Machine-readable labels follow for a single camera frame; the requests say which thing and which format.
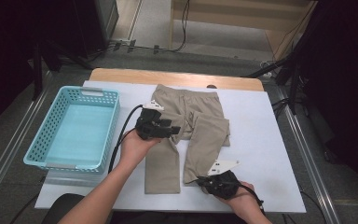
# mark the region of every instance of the black wire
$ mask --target black wire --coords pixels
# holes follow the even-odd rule
[[[297,26],[295,26],[291,31],[289,31],[288,33],[286,33],[283,37],[283,40],[281,42],[281,44],[283,43],[284,39],[286,38],[287,35],[289,35],[290,33],[292,33],[295,29],[298,30],[298,28],[300,27],[300,25],[302,24],[302,22],[307,18],[308,14],[310,14],[310,11],[313,9],[313,7],[315,6],[316,2],[312,3],[312,6],[310,7],[310,9],[308,10],[307,14],[304,16],[304,18],[301,20],[301,22],[298,23]],[[278,52],[278,49],[281,47],[281,44],[279,44],[277,50],[273,53],[272,55],[272,60],[275,60],[275,54]]]
[[[282,103],[281,105],[279,105],[279,107],[276,109],[276,112],[275,112],[275,119],[278,119],[278,117],[280,116],[280,114],[286,108],[287,105],[289,105],[289,102],[285,102],[285,103]]]
[[[260,206],[260,210],[261,212],[263,213],[263,215],[265,216],[266,213],[264,212],[264,208],[263,208],[263,201],[260,200],[257,196],[257,194],[255,193],[254,190],[244,186],[243,184],[240,184],[240,183],[233,183],[233,182],[221,182],[222,184],[227,184],[227,185],[235,185],[235,186],[238,186],[240,188],[243,188],[243,189],[246,189],[249,193],[251,193],[254,197],[255,197],[255,200],[257,201],[257,204]]]
[[[30,205],[37,198],[37,196],[39,196],[39,193],[37,193],[26,205],[24,205],[22,207],[22,209],[17,213],[17,215],[14,216],[13,219],[11,219],[10,224],[13,224],[16,222],[17,218],[19,218],[19,216],[22,214],[22,212],[24,212],[24,210],[28,207],[28,205]]]
[[[305,196],[307,196],[307,197],[316,205],[316,207],[317,207],[317,208],[319,209],[319,211],[321,212],[322,217],[324,218],[324,223],[327,223],[326,217],[324,216],[324,211],[322,211],[321,206],[320,206],[319,204],[317,204],[316,201],[313,200],[312,197],[310,197],[308,193],[306,193],[306,192],[304,192],[304,191],[302,191],[302,190],[300,191],[300,193],[302,193],[302,194],[304,194]]]
[[[289,216],[289,215],[287,215],[287,216],[290,218],[290,220],[292,220],[293,223],[297,224],[297,223],[292,219],[291,216]]]
[[[272,63],[272,64],[275,65],[276,68],[279,68],[279,66],[276,65],[276,61],[265,61],[265,62],[262,62],[262,63],[260,64],[260,67],[261,67],[261,68],[264,68],[264,66],[265,66],[266,63],[267,63],[268,65],[270,65],[270,64]],[[272,73],[273,73],[275,76],[278,75],[278,73],[275,71],[275,69],[272,69]]]
[[[187,27],[187,18],[188,18],[188,11],[190,9],[190,0],[187,0],[186,4],[185,4],[185,8],[183,10],[183,14],[182,14],[182,30],[183,30],[183,41],[182,44],[179,48],[177,49],[154,49],[154,48],[149,48],[149,47],[141,47],[141,46],[131,46],[131,45],[127,45],[127,44],[123,44],[124,46],[130,48],[130,49],[152,49],[152,50],[157,50],[157,51],[167,51],[167,52],[178,52],[181,49],[183,49],[186,46],[186,27]]]
[[[289,98],[284,98],[284,99],[281,99],[280,101],[277,101],[277,102],[273,103],[272,106],[275,106],[277,104],[281,104],[281,103],[284,103],[284,102],[287,102],[287,101],[289,101]]]
[[[120,135],[118,136],[118,140],[117,140],[117,143],[116,143],[116,146],[115,148],[113,149],[113,154],[112,154],[112,159],[110,160],[110,164],[109,164],[109,170],[108,172],[110,173],[113,169],[113,163],[115,163],[115,159],[116,159],[116,155],[117,155],[117,152],[118,152],[118,147],[120,146],[121,142],[122,142],[122,136],[123,136],[123,133],[124,133],[124,130],[126,129],[127,127],[127,124],[132,116],[132,114],[135,112],[135,110],[137,110],[138,108],[142,108],[142,105],[137,105],[135,108],[133,108],[133,110],[130,112],[129,116],[127,117],[126,121],[124,122],[124,125],[123,125],[123,128],[121,129],[121,132],[120,132]]]
[[[96,52],[96,53],[95,53],[96,56],[94,56],[92,59],[86,61],[86,63],[92,63],[92,62],[94,62],[98,57],[100,57],[100,56],[103,54],[104,51],[105,51],[105,50]],[[76,64],[76,63],[74,63],[74,62],[66,62],[66,61],[63,61],[63,60],[61,60],[61,63],[62,63],[62,64]]]
[[[283,217],[283,223],[284,223],[284,224],[287,224],[286,215],[285,215],[285,214],[282,214],[282,217]]]
[[[120,143],[118,145],[121,145],[121,143],[123,143],[123,141],[127,137],[127,135],[129,135],[129,133],[132,132],[135,129],[136,129],[136,127],[131,129],[131,130],[129,130],[129,131],[127,131],[126,134],[124,134],[124,136],[121,138],[121,141],[120,141]]]

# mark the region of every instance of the white table surface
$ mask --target white table surface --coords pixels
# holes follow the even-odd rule
[[[86,81],[85,87],[116,90],[120,95],[121,109],[114,139],[130,111],[151,99],[156,85]],[[241,165],[232,169],[239,180],[255,185],[255,192],[264,200],[266,212],[305,213],[306,209],[298,190],[292,166],[284,147],[278,124],[266,92],[232,91],[203,88],[173,87],[191,91],[217,91],[225,117],[230,120],[230,147],[221,149],[219,160],[239,160]],[[140,109],[135,112],[127,130],[135,125]],[[181,179],[188,141],[178,145]],[[35,208],[50,208],[64,193],[86,195],[103,175],[73,175],[48,172]],[[199,187],[182,184],[180,194],[145,194],[145,161],[135,169],[114,205],[117,210],[230,212],[227,205],[212,195],[204,194]]]

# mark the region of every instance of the metal rail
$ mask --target metal rail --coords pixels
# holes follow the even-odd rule
[[[38,98],[30,103],[28,106],[27,111],[24,114],[17,130],[14,132],[13,136],[11,137],[7,147],[5,148],[2,156],[0,158],[0,184],[9,168],[10,164],[13,162],[14,157],[16,156],[17,152],[19,151],[19,147],[24,139],[25,135],[28,133],[28,130],[31,124],[34,121],[34,118],[39,111],[41,105],[45,101],[49,83],[52,80],[51,72],[47,72],[45,76],[45,88],[42,90],[41,94]]]
[[[278,95],[281,99],[287,98],[285,89],[278,88]],[[315,189],[316,196],[318,197],[319,204],[324,212],[327,223],[339,224],[341,223],[337,214],[337,211],[333,205],[333,202],[328,193],[327,187],[324,184],[322,175],[313,159],[312,152],[307,143],[307,138],[304,136],[301,126],[298,122],[297,116],[293,115],[289,107],[284,109],[286,117],[289,120],[290,127],[292,128],[293,134],[295,135],[298,149],[301,153],[301,157],[305,163],[310,181]]]

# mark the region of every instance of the basket handle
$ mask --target basket handle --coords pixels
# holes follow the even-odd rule
[[[58,164],[58,163],[47,163],[47,168],[56,168],[56,169],[75,169],[76,165],[73,164]]]
[[[80,91],[83,95],[103,96],[103,89],[101,88],[81,87]]]

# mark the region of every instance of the khaki pants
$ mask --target khaki pants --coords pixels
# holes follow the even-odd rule
[[[176,144],[189,139],[184,182],[206,176],[220,148],[229,146],[228,120],[216,92],[175,90],[158,85],[153,100],[165,107],[162,119],[180,126],[179,134],[164,138],[146,155],[145,193],[179,193],[179,154]]]

